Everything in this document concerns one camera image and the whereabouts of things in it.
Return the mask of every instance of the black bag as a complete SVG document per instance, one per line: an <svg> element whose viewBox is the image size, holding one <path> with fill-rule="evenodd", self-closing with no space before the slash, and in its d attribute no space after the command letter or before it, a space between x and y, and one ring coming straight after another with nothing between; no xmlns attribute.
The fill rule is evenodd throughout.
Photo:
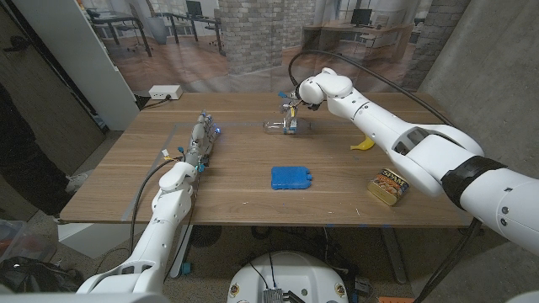
<svg viewBox="0 0 539 303"><path fill-rule="evenodd" d="M66 271L31 258L13 257L0 263L0 284L15 293L76 292L83 282L76 269Z"/></svg>

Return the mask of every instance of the white power strip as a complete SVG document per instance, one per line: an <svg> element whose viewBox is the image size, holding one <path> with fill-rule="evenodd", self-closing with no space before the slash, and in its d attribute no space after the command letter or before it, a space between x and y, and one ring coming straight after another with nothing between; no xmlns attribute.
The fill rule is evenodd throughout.
<svg viewBox="0 0 539 303"><path fill-rule="evenodd" d="M178 100L184 91L179 85L154 85L150 89L150 96L154 100L164 100L170 95L171 100Z"/></svg>

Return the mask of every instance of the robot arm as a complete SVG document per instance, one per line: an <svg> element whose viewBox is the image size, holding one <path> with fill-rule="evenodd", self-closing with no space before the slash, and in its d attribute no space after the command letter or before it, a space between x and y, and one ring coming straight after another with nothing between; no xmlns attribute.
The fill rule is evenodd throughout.
<svg viewBox="0 0 539 303"><path fill-rule="evenodd" d="M153 215L133 253L122 264L86 280L78 294L158 293L179 223L191 209L191 184L205 163L220 131L203 111L193 127L185 162L176 162L159 179Z"/></svg>
<svg viewBox="0 0 539 303"><path fill-rule="evenodd" d="M303 81L296 97L314 105L327 100L332 114L370 137L421 192L434 197L444 191L459 208L539 255L539 180L483 157L479 144L454 127L399 119L329 68Z"/></svg>

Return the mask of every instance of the desk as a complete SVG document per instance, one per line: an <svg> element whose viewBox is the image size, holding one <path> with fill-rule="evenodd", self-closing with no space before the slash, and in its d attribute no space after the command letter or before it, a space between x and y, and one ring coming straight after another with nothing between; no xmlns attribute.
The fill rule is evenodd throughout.
<svg viewBox="0 0 539 303"><path fill-rule="evenodd" d="M435 101L419 94L429 103ZM440 123L431 113L398 93L366 93L366 97L402 119ZM192 217L196 225L258 226L467 226L471 217L444 195L429 198L411 188L394 207L367 189L382 167L394 168L377 146L351 151L364 135L323 105L299 116L312 121L314 135L267 135L262 121L282 119L275 93L185 93L180 100L143 110L97 166L61 213L67 222L127 223L130 205L160 151L172 156L186 146L202 109L221 128L210 166L201 174ZM305 190L273 190L273 166L305 166L312 186ZM148 222L158 180L155 173L142 194L137 222Z"/></svg>
<svg viewBox="0 0 539 303"><path fill-rule="evenodd" d="M221 22L213 19L203 19L203 18L196 18L196 17L190 17L190 16L184 16L179 13L157 13L157 16L163 16L167 17L170 20L170 24L172 25L172 31L174 33L174 38L176 39L176 44L179 43L178 41L178 33L176 32L176 26L174 25L174 18L176 17L178 19L185 19L191 21L191 28L193 29L193 35L195 36L195 41L198 42L199 37L196 34L196 28L195 28L195 21L198 22L204 22L208 24L214 24L215 25L215 31L216 31L216 37L217 37L217 47L219 48L219 54L222 56L225 56L225 51L221 48L221 35L219 34L219 24Z"/></svg>
<svg viewBox="0 0 539 303"><path fill-rule="evenodd" d="M355 27L353 24L342 24L341 20L329 21L324 24L314 24L303 26L303 49L307 50L333 50L340 41L340 35L335 32L365 33L376 36L399 33L398 41L392 54L392 62L403 59L406 45L410 40L410 35L414 29L414 24L400 24L392 28L374 29L368 27Z"/></svg>
<svg viewBox="0 0 539 303"><path fill-rule="evenodd" d="M127 13L120 13L120 12L110 12L110 16L102 17L102 18L92 18L90 17L90 20L93 24L107 24L110 29L110 33L112 34L112 37L115 39L115 42L117 45L120 45L120 42L118 41L118 36L116 36L115 28L112 26L113 22L122 22L122 21L135 21L136 26L141 31L141 37L144 41L144 46L146 47L146 52L148 53L148 56L152 56L152 52L150 51L150 46L148 45L148 42L146 40L146 35L144 35L144 30L142 28L142 22L138 18L135 18Z"/></svg>

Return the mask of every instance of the yellow banana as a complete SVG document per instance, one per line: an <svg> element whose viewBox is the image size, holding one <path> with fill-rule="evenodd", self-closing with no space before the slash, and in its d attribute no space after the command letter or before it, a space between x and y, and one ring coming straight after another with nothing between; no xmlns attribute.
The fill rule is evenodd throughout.
<svg viewBox="0 0 539 303"><path fill-rule="evenodd" d="M362 150L362 151L366 151L366 150L368 150L369 148L371 148L373 146L374 146L374 141L371 138L369 138L368 136L366 136L365 140L363 142L361 142L359 145L350 146L350 150L359 149L359 150Z"/></svg>

